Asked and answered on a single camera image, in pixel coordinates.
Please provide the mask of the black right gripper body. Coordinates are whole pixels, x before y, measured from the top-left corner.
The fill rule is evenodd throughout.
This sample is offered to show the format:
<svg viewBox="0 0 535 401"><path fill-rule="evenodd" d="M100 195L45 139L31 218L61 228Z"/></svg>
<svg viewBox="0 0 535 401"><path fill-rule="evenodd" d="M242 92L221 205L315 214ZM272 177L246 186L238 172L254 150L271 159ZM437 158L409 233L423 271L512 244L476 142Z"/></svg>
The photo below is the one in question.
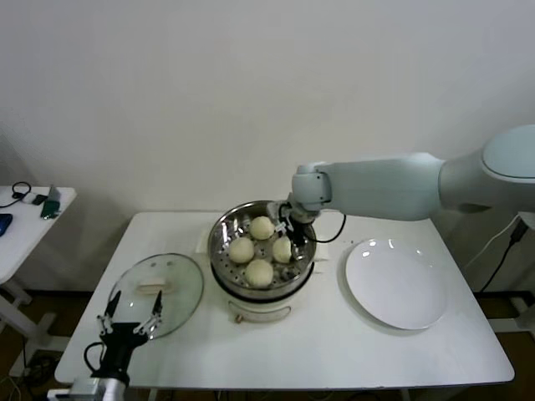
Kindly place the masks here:
<svg viewBox="0 0 535 401"><path fill-rule="evenodd" d="M302 219L293 212L289 212L286 217L288 237L295 246L303 246L306 240L305 226Z"/></svg>

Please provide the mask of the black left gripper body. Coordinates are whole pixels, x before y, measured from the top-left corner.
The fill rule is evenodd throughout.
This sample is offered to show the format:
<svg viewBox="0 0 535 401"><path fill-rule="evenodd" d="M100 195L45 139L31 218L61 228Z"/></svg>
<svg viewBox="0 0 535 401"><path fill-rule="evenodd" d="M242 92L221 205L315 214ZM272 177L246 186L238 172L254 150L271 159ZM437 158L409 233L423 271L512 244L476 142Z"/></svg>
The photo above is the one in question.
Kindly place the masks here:
<svg viewBox="0 0 535 401"><path fill-rule="evenodd" d="M118 322L111 325L111 332L101 335L105 351L98 368L99 378L129 378L128 367L133 352L148 342L144 331L136 331L134 322Z"/></svg>

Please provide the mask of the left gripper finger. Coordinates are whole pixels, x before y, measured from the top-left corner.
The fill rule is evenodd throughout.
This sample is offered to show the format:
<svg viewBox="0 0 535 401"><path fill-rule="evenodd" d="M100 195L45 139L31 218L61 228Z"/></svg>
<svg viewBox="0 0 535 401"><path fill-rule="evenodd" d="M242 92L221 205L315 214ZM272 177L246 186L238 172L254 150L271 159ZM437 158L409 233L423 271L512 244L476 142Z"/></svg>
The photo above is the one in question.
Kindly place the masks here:
<svg viewBox="0 0 535 401"><path fill-rule="evenodd" d="M121 291L117 293L108 301L103 315L98 315L97 320L99 322L99 334L105 335L112 333L112 323L115 310L118 306L121 296Z"/></svg>
<svg viewBox="0 0 535 401"><path fill-rule="evenodd" d="M162 291L159 291L151 310L150 317L135 327L133 330L134 334L151 335L158 328L161 324L161 313L163 308L161 298Z"/></svg>

